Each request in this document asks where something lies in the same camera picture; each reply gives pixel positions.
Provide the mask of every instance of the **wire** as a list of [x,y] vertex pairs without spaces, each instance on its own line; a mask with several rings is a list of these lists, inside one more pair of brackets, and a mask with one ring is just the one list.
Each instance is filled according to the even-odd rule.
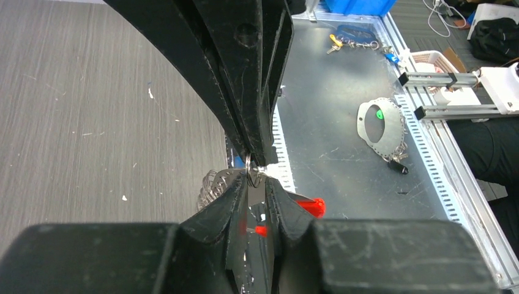
[[[422,2],[425,4],[425,6],[431,10],[431,14],[429,14],[429,17],[427,18],[427,24],[429,25],[429,28],[431,28],[433,30],[433,32],[437,33],[439,36],[441,37],[444,37],[444,38],[448,38],[450,37],[450,29],[449,28],[455,28],[455,29],[461,29],[461,28],[464,28],[466,25],[467,25],[467,20],[465,19],[465,17],[463,17],[463,15],[454,7],[448,5],[445,0],[439,0],[438,1],[438,4],[434,5],[433,7],[430,7],[429,5],[427,5],[427,3],[425,2],[425,0],[422,0]],[[456,12],[460,17],[461,19],[463,19],[463,26],[453,26],[452,24],[448,24],[446,21],[445,21],[445,18],[441,15],[441,12],[438,11],[438,9],[441,7],[441,6],[444,6],[446,7],[447,9],[450,9],[450,10],[453,10],[454,12]],[[438,32],[437,30],[435,30],[433,28],[433,26],[431,25],[431,17],[433,17],[433,14],[437,14],[438,15],[438,18],[441,20],[441,22],[443,23],[443,25],[445,26],[445,28],[447,29],[447,35],[444,35],[444,34],[441,34],[440,32]]]

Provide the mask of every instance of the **metal key ring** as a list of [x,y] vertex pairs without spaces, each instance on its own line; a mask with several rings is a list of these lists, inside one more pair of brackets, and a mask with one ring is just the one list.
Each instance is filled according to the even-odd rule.
[[252,180],[252,175],[250,173],[250,154],[247,154],[247,156],[245,157],[245,175],[247,177],[248,185],[257,188],[258,184],[261,182],[261,178],[258,174],[258,176],[256,177],[256,181]]
[[373,50],[377,50],[378,48],[380,48],[380,44],[379,44],[377,41],[372,41],[372,42],[370,43],[370,47],[371,47],[371,49],[373,49]]

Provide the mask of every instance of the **black bag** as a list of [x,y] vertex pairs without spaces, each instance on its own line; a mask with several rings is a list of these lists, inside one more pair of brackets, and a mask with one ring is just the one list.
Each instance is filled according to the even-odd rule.
[[511,18],[479,21],[469,42],[475,58],[507,63],[519,57],[519,25]]

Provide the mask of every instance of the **gray carpet floor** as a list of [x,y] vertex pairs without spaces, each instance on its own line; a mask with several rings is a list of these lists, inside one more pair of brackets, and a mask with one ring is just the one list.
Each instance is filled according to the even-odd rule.
[[226,167],[214,115],[106,5],[0,0],[0,102],[0,254],[41,222],[183,221]]

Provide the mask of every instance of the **perforated metal strip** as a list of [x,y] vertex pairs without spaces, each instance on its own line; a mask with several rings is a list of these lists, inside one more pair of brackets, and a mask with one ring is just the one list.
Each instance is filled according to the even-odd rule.
[[418,152],[427,169],[427,173],[439,195],[439,200],[445,209],[447,217],[452,222],[457,222],[464,227],[467,227],[467,221],[463,216],[461,206],[455,197],[449,182],[443,172],[443,165],[436,158],[435,152],[429,145],[425,137],[425,132],[422,130],[423,125],[415,118],[413,111],[410,109],[411,103],[406,95],[395,95],[395,100],[401,105],[401,111],[406,119],[409,133],[414,139]]
[[274,108],[272,133],[274,135],[274,146],[276,148],[279,163],[270,164],[266,169],[266,173],[267,175],[278,179],[285,190],[295,193],[296,187],[294,186],[292,169],[290,169],[290,162],[288,161],[288,151],[286,150],[285,136],[283,135],[283,128],[281,127],[277,105]]

